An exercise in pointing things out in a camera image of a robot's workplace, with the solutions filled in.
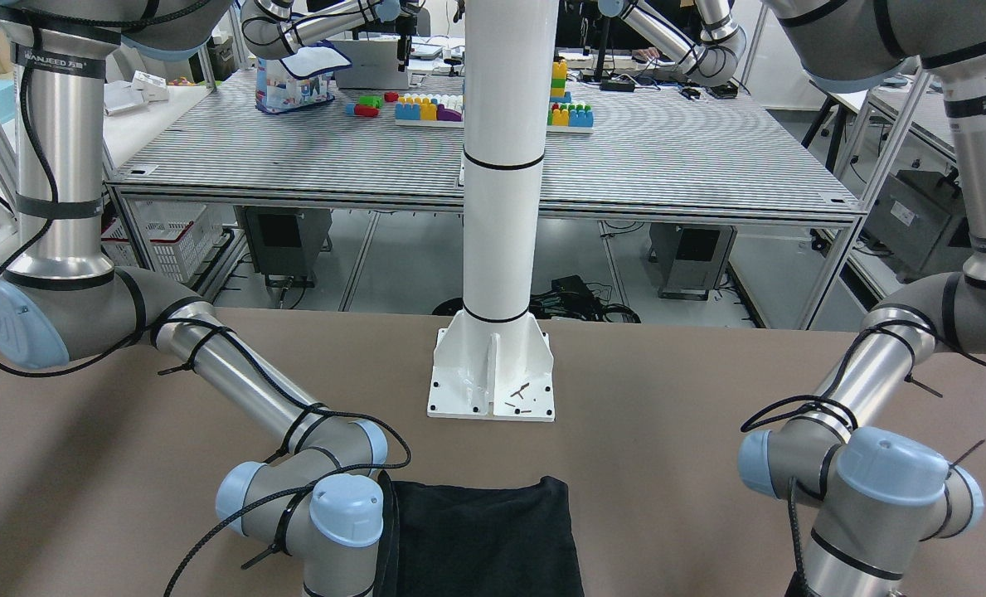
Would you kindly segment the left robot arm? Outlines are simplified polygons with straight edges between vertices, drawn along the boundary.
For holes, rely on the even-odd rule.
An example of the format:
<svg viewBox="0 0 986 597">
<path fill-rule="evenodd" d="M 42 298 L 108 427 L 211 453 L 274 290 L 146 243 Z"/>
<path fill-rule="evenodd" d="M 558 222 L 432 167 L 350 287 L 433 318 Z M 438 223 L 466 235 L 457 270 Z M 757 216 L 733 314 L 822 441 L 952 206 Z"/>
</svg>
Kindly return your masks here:
<svg viewBox="0 0 986 597">
<path fill-rule="evenodd" d="M 940 352 L 986 366 L 986 1 L 770 1 L 815 82 L 864 90 L 916 58 L 939 81 L 968 221 L 955 272 L 869 311 L 818 389 L 743 426 L 739 475 L 787 503 L 789 596 L 891 596 L 923 541 L 977 524 L 980 485 L 939 451 L 878 424 Z M 773 430 L 772 424 L 781 426 Z"/>
</svg>

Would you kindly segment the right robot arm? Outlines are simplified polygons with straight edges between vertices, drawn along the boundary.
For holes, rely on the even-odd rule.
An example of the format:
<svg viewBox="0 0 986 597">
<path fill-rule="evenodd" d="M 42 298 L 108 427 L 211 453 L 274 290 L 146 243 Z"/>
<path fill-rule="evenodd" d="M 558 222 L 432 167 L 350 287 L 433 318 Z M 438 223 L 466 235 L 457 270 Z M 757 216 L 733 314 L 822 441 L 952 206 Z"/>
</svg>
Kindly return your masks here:
<svg viewBox="0 0 986 597">
<path fill-rule="evenodd" d="M 303 566 L 304 596 L 375 596 L 384 431 L 331 410 L 216 320 L 215 307 L 161 274 L 102 254 L 106 61 L 121 44 L 189 56 L 228 1 L 0 1 L 18 76 L 14 211 L 22 245 L 0 265 L 0 370 L 50 377 L 148 344 L 182 360 L 283 442 L 217 492 L 217 528 Z"/>
</svg>

